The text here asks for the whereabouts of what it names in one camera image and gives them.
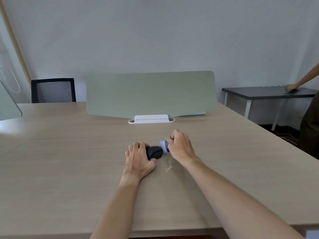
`table leg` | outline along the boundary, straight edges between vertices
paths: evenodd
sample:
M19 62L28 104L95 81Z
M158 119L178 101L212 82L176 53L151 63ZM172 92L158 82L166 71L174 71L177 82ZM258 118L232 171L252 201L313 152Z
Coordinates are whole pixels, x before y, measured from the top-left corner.
M224 106L227 106L228 92L225 92Z
M271 127L272 131L275 130L275 128L276 128L276 124L277 124L277 121L278 121L278 118L279 118L279 114L280 114L281 108L283 107L284 102L286 100L287 99L281 99L279 104L278 104L278 106L277 106L276 115L275 115L274 122L272 123L272 127Z
M244 117L247 119L248 119L248 115L249 115L249 111L250 111L250 106L251 106L251 100L247 100L245 114L244 114Z

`dark clothing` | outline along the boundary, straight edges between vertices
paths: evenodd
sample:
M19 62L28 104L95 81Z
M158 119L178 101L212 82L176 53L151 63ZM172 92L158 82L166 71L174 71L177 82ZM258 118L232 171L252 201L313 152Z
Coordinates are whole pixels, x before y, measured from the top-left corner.
M299 146L301 150L319 159L319 91L302 118Z

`person's arm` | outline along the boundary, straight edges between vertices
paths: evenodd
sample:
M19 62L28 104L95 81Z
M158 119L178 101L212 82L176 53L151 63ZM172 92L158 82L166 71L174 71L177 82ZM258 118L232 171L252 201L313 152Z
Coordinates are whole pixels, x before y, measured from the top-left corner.
M129 146L129 151L125 152L126 164L120 185L90 239L129 238L138 184L156 166L156 159L147 159L146 146L149 145L135 142Z
M195 155L188 135L174 130L172 156L192 175L230 239L301 239L285 221Z
M311 71L309 71L300 81L298 81L296 84L286 85L285 89L286 91L297 89L299 86L307 83L317 76L319 76L319 63L315 67L313 67Z

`green desk divider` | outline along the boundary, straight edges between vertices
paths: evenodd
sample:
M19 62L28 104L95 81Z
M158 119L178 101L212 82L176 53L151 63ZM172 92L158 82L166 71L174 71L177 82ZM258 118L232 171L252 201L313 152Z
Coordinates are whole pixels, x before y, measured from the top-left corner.
M19 118L22 112L0 81L0 121Z
M89 76L86 109L92 115L170 117L211 110L216 105L212 71Z

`black mesh chair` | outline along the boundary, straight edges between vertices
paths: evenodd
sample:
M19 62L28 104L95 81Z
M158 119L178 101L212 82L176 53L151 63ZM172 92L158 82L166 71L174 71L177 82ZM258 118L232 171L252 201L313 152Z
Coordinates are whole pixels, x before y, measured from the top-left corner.
M32 103L76 102L73 78L31 81Z

